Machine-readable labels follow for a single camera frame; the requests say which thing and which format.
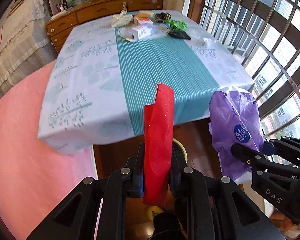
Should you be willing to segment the purple plastic bag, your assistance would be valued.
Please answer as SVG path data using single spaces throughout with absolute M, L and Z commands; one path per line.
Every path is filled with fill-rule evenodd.
M 251 166 L 235 158 L 230 148 L 239 143 L 260 152 L 263 134 L 258 105 L 253 95 L 239 87 L 216 91 L 209 104 L 212 146 L 217 151 L 222 175 L 236 184 L 252 179 Z

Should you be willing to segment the red glittery paper wrapper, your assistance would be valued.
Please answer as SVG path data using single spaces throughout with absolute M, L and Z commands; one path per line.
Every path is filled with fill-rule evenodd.
M 152 105 L 144 107 L 145 156 L 143 202 L 166 205 L 172 159 L 174 92 L 160 83 Z

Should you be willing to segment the black Talon box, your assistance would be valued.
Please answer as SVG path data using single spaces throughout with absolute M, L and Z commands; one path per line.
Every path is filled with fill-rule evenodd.
M 168 35 L 172 38 L 181 40 L 190 40 L 190 36 L 185 31 L 169 31 Z

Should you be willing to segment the green paper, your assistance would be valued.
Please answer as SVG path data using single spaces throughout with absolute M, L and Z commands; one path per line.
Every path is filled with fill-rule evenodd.
M 169 20 L 171 31 L 185 31 L 187 29 L 187 24 L 185 21 Z

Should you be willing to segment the white purple small box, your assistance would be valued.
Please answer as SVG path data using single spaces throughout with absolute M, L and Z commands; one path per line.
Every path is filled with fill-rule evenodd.
M 130 38 L 131 40 L 141 40 L 143 38 L 150 36 L 151 34 L 152 34 L 152 28 L 139 25 L 128 29 L 126 32 L 126 37 Z

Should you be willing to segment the strawberry cartoon carton box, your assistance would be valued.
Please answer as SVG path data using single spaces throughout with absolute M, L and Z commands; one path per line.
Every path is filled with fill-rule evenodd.
M 150 18 L 140 17 L 139 15 L 133 15 L 133 22 L 136 26 L 153 24 L 153 21 Z

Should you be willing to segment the beige plastic box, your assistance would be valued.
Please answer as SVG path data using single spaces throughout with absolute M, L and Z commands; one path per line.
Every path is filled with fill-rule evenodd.
M 154 15 L 154 12 L 150 11 L 150 10 L 140 10 L 138 13 L 138 16 L 140 18 L 151 18 L 151 17 L 153 17 L 153 15 Z

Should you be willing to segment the cream round trash bin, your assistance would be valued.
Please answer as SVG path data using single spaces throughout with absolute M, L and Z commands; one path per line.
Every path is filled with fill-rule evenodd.
M 188 156 L 185 147 L 181 142 L 179 142 L 177 139 L 173 138 L 173 148 L 180 152 L 183 155 L 183 158 L 185 159 L 185 162 L 188 163 Z

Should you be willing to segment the pink bed cover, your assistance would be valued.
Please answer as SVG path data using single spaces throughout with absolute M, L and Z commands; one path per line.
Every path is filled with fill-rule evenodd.
M 61 155 L 37 137 L 54 64 L 35 71 L 0 99 L 0 217 L 26 239 L 85 177 L 97 177 L 92 147 Z

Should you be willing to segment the teal and white tablecloth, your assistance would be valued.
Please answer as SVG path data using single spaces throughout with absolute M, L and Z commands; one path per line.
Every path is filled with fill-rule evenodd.
M 157 85 L 174 91 L 174 123 L 209 116 L 217 90 L 250 89 L 254 82 L 235 57 L 203 27 L 178 11 L 188 40 L 172 38 L 165 24 L 142 40 L 126 39 L 128 28 L 112 28 L 112 17 L 70 32 L 47 83 L 38 138 L 59 153 L 106 145 L 143 134 L 143 108 Z

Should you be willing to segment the metal window grille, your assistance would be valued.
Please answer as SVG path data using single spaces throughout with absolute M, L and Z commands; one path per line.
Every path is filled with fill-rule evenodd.
M 200 24 L 253 79 L 264 137 L 300 139 L 300 1 L 205 0 Z

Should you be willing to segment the black gold crumpled wrapper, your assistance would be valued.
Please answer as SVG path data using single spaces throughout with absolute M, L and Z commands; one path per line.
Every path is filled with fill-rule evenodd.
M 169 21 L 171 19 L 171 15 L 168 12 L 156 13 L 154 15 L 154 20 L 157 23 L 164 23 L 165 21 Z

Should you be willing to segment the white crumpled plastic bag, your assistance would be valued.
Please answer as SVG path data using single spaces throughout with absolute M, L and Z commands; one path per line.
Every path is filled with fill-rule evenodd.
M 126 10 L 121 10 L 119 14 L 113 15 L 111 22 L 112 28 L 124 27 L 130 24 L 133 20 L 133 15 L 128 14 Z

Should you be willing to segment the wooden dresser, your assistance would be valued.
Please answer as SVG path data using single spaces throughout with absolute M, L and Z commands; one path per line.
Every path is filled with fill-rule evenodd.
M 77 5 L 46 24 L 47 34 L 57 52 L 74 27 L 113 14 L 121 10 L 134 12 L 139 10 L 162 9 L 164 0 L 93 0 Z

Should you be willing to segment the white lace cover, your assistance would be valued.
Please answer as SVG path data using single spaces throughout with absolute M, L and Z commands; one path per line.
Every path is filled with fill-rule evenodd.
M 48 0 L 25 0 L 0 28 L 0 99 L 22 79 L 55 60 L 47 34 Z

